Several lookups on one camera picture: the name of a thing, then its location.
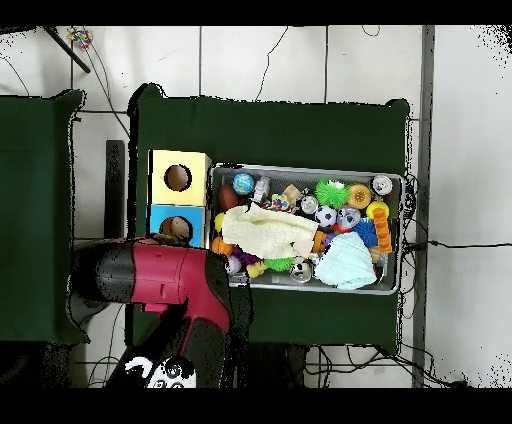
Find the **blue box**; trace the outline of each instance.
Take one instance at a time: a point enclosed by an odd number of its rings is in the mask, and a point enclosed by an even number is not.
[[[192,225],[191,247],[204,247],[205,208],[198,206],[151,205],[149,231],[158,233],[160,225],[169,217],[181,217]]]

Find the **wooden box with hole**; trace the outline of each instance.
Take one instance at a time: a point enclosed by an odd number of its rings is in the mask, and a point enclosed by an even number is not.
[[[183,237],[191,247],[204,247],[205,208],[151,205],[149,231]]]
[[[210,166],[211,160],[204,153],[150,150],[151,203],[205,207]]]

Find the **gray plastic bin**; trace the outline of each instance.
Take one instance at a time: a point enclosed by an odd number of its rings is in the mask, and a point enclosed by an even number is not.
[[[258,166],[258,165],[237,165],[236,168],[231,164],[216,164],[209,172],[209,186],[211,188],[210,208],[206,214],[206,247],[210,247],[210,240],[215,237],[214,219],[220,212],[217,203],[217,193],[222,184],[231,184],[235,174],[245,172],[257,181],[260,177],[267,176],[270,178],[270,194],[282,193],[284,189],[293,184],[299,190],[304,188],[314,189],[316,183],[321,178],[338,179],[346,183],[363,183],[370,182],[372,177],[376,175],[386,175],[393,183],[391,194],[385,196],[384,201],[389,206],[389,222],[391,230],[391,241],[393,252],[387,255],[387,261],[381,264],[381,277],[377,282],[361,287],[357,290],[341,290],[333,288],[320,280],[312,278],[307,283],[296,283],[286,273],[276,272],[271,269],[258,278],[250,281],[252,288],[270,289],[270,290],[301,290],[315,292],[332,292],[332,293],[361,293],[373,295],[389,295],[398,290],[400,286],[401,276],[401,237],[403,225],[403,205],[405,198],[404,179],[394,174],[376,174],[370,172],[351,172],[351,171],[327,171],[320,169],[306,168],[280,168],[275,166]],[[239,286],[243,284],[243,278],[240,275],[231,277],[230,284]]]

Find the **black and white ball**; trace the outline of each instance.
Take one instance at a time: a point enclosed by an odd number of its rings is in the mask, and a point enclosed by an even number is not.
[[[320,206],[315,212],[315,221],[322,228],[328,228],[336,224],[337,213],[328,206]]]

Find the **green table cover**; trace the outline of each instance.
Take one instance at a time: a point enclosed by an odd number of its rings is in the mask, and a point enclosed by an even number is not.
[[[135,159],[133,145],[137,145],[137,234],[145,232],[149,149],[204,152],[214,162],[405,172],[409,105],[403,99],[380,106],[165,98],[157,85],[149,84],[134,94],[129,113],[130,160]],[[251,342],[372,344],[390,353],[396,350],[397,293],[265,289],[253,289],[252,293]],[[246,294],[244,288],[232,290],[235,323],[236,311],[246,307]],[[153,319],[136,308],[135,341]]]
[[[80,343],[66,315],[71,116],[83,92],[0,96],[0,340]]]

